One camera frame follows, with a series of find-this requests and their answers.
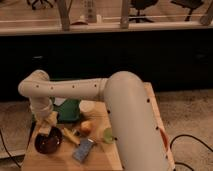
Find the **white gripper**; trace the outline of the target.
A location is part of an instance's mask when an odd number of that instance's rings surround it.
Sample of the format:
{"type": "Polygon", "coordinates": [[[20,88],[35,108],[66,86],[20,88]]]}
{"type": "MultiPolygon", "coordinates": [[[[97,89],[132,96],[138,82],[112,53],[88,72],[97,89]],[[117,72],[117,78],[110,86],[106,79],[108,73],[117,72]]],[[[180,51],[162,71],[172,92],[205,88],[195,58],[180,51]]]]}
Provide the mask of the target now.
{"type": "Polygon", "coordinates": [[[56,111],[53,111],[47,117],[36,116],[37,125],[39,127],[38,132],[40,134],[49,134],[51,128],[57,125],[57,117],[58,113],[56,111]]]}

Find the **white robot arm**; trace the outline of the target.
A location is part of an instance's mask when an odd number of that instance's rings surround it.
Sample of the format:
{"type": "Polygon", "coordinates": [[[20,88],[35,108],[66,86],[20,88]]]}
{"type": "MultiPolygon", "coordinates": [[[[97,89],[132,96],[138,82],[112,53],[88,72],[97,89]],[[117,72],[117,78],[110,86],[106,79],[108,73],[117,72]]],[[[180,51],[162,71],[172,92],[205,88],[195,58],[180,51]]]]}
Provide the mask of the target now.
{"type": "Polygon", "coordinates": [[[137,75],[119,71],[108,78],[52,81],[36,70],[19,83],[18,91],[41,117],[53,111],[53,97],[104,102],[124,171],[171,170],[151,100],[137,75]]]}

